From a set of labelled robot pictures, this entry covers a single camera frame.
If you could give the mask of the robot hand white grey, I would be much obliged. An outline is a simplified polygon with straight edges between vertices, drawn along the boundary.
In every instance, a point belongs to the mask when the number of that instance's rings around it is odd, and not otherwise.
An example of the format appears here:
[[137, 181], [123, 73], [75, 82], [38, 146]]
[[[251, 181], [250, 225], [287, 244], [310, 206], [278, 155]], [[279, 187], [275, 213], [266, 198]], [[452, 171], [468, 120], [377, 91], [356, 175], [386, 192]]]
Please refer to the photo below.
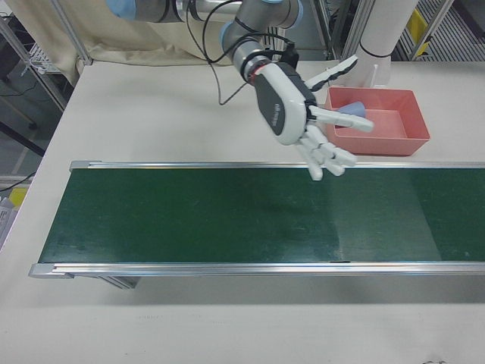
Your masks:
[[374, 123], [367, 118], [330, 111], [318, 106], [314, 92], [329, 80], [335, 80], [356, 66], [353, 55], [338, 65], [304, 81], [285, 62], [273, 62], [258, 55], [244, 68], [245, 79], [254, 86], [258, 108], [277, 141], [294, 145], [308, 166], [311, 179], [320, 181], [324, 170], [335, 176], [357, 162], [352, 153], [332, 144], [324, 135], [321, 124], [351, 127], [371, 132]]

